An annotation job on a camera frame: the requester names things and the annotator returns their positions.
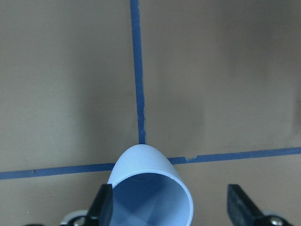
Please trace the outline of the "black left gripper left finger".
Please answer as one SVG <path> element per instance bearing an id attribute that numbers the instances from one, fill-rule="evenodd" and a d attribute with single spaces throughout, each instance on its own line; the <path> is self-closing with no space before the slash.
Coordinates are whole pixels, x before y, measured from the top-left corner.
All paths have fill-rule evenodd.
<path id="1" fill-rule="evenodd" d="M 109 226 L 111 223 L 112 213 L 112 184 L 103 184 L 87 212 L 87 226 Z"/>

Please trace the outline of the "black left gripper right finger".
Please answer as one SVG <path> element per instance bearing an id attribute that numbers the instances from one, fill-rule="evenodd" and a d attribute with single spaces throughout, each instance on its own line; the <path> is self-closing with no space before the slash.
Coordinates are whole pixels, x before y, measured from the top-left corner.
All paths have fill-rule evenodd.
<path id="1" fill-rule="evenodd" d="M 234 226 L 264 226 L 265 215 L 237 184 L 227 187 L 227 214 Z"/>

